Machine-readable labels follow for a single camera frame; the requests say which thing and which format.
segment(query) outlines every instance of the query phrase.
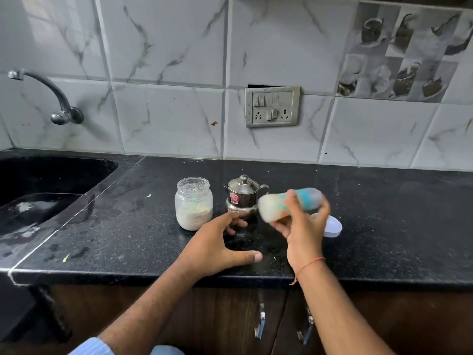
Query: coffee cup tile print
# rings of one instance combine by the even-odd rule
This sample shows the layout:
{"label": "coffee cup tile print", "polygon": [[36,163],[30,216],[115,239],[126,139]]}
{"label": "coffee cup tile print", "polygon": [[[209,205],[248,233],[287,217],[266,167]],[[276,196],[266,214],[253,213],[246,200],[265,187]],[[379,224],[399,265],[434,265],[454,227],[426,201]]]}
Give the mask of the coffee cup tile print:
{"label": "coffee cup tile print", "polygon": [[473,11],[358,5],[337,95],[440,103],[473,35]]}

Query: kitchen sink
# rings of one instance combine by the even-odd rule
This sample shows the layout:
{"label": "kitchen sink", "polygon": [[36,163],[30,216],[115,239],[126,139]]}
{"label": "kitchen sink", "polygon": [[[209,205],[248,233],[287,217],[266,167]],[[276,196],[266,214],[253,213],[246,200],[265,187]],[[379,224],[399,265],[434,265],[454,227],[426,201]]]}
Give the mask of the kitchen sink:
{"label": "kitchen sink", "polygon": [[109,160],[19,157],[0,160],[0,243],[27,240],[39,225],[66,209],[112,173]]}

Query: faucet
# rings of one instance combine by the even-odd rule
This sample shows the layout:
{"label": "faucet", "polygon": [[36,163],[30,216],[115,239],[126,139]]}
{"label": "faucet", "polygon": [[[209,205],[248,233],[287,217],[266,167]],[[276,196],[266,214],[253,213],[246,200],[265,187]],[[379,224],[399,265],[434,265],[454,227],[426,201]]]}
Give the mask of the faucet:
{"label": "faucet", "polygon": [[37,79],[41,83],[48,86],[56,95],[59,105],[61,106],[61,111],[51,114],[51,121],[58,125],[63,125],[69,122],[75,124],[81,124],[84,120],[84,115],[76,107],[71,107],[69,101],[67,100],[66,95],[57,87],[49,78],[40,76],[37,73],[30,72],[24,69],[21,70],[11,70],[8,72],[8,77],[11,79],[17,79],[23,81],[24,76],[29,76],[31,78]]}

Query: cabinet handle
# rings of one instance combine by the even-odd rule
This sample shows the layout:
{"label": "cabinet handle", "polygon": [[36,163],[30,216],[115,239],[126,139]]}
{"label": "cabinet handle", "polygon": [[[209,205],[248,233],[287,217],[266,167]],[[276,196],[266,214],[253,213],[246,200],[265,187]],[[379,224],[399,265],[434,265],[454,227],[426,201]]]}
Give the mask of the cabinet handle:
{"label": "cabinet handle", "polygon": [[302,345],[307,344],[310,334],[312,334],[312,329],[314,328],[314,318],[312,317],[309,307],[307,307],[307,321],[309,322],[309,327],[307,328],[305,334],[302,334],[302,331],[297,332],[297,337],[299,338],[299,341]]}
{"label": "cabinet handle", "polygon": [[261,340],[261,336],[263,336],[264,322],[265,322],[264,304],[261,302],[260,303],[260,323],[258,324],[258,327],[254,329],[254,336],[258,340]]}

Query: hand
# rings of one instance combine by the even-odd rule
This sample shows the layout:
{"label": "hand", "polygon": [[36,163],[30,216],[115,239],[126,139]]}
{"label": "hand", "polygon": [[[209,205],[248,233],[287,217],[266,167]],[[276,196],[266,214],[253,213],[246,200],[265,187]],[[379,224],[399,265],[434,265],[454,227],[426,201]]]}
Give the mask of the hand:
{"label": "hand", "polygon": [[311,217],[302,210],[296,191],[287,191],[286,204],[290,217],[271,222],[271,225],[287,239],[287,260],[299,274],[302,267],[322,255],[322,238],[330,204],[323,197],[317,216]]}
{"label": "hand", "polygon": [[230,225],[246,227],[248,223],[241,216],[244,212],[228,212],[201,226],[178,257],[181,262],[195,272],[197,280],[221,272],[233,266],[257,263],[263,254],[256,250],[232,251],[225,246],[223,231],[234,235]]}

